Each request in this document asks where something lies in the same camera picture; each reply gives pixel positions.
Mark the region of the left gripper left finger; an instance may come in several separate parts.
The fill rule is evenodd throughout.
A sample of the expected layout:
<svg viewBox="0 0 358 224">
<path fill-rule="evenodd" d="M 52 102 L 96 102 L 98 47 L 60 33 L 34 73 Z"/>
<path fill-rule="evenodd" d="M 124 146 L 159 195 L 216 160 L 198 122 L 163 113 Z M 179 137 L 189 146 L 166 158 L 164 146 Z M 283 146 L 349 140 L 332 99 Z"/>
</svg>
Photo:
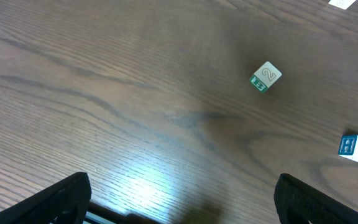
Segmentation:
<svg viewBox="0 0 358 224">
<path fill-rule="evenodd" d="M 82 224 L 91 199 L 86 172 L 76 172 L 0 212 L 0 224 Z"/>
</svg>

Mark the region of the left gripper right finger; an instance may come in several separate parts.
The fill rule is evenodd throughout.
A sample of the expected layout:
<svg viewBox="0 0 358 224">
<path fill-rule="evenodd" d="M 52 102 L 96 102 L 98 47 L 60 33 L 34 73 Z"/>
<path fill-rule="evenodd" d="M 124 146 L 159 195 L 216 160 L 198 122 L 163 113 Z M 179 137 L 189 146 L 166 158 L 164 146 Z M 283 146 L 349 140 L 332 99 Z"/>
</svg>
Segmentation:
<svg viewBox="0 0 358 224">
<path fill-rule="evenodd" d="M 358 224 L 358 212 L 290 174 L 280 175 L 273 194 L 281 224 Z"/>
</svg>

